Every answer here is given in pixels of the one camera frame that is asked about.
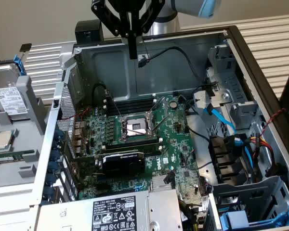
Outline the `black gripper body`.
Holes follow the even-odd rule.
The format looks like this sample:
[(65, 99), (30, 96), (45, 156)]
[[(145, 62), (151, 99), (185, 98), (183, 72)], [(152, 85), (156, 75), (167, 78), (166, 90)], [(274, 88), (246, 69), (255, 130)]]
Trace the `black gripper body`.
[(152, 0), (150, 3), (146, 3), (145, 0), (108, 0), (108, 2), (118, 13), (138, 13), (145, 4), (146, 12), (159, 14), (158, 0)]

